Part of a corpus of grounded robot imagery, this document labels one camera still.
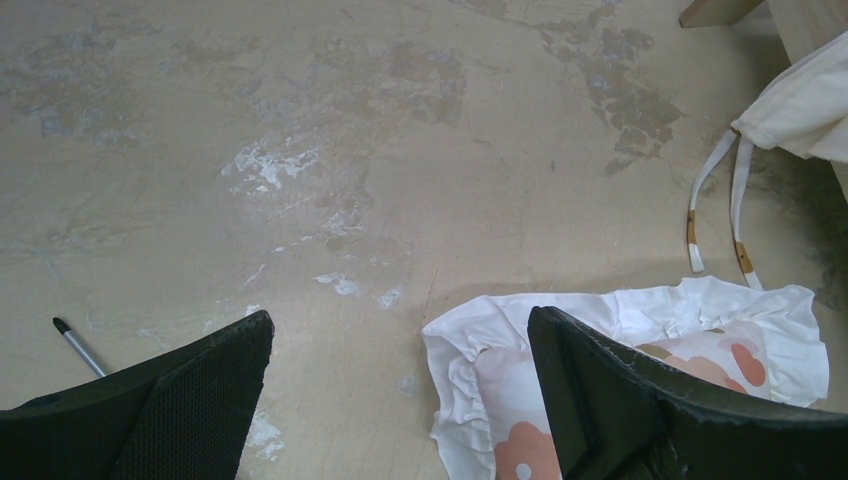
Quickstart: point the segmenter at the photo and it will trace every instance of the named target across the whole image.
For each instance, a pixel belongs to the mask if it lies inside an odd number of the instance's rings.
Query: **peeling floor coating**
[[[444,478],[424,324],[689,275],[691,181],[787,61],[767,15],[682,30],[687,3],[0,0],[0,408],[92,380],[53,316],[116,370],[261,308],[240,480]],[[818,292],[848,411],[845,201],[756,155],[746,246]],[[741,283],[729,175],[698,234]]]

